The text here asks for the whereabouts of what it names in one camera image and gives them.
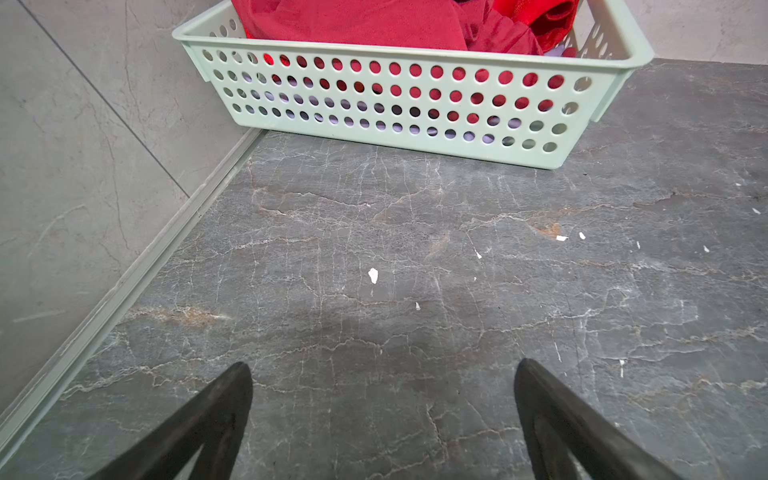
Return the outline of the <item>dark red printed t-shirt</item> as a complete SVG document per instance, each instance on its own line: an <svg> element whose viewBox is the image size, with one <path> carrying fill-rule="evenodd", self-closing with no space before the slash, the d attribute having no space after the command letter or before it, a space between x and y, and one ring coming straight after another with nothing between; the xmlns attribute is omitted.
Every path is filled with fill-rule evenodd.
<svg viewBox="0 0 768 480"><path fill-rule="evenodd" d="M540 55L489 1L234 1L255 39Z"/></svg>

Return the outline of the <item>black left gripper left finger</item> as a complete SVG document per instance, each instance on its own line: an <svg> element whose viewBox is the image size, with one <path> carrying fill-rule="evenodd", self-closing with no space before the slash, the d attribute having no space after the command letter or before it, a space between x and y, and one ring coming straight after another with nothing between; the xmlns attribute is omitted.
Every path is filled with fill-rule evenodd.
<svg viewBox="0 0 768 480"><path fill-rule="evenodd" d="M236 362L160 426L94 473L93 479L228 479L253 399L249 366Z"/></svg>

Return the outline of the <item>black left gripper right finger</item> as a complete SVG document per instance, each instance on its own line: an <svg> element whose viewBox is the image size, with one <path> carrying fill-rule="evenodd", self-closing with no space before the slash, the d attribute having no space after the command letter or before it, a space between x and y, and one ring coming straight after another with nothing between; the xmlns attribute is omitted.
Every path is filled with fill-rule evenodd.
<svg viewBox="0 0 768 480"><path fill-rule="evenodd" d="M678 479L539 362L517 366L514 394L534 476L577 479Z"/></svg>

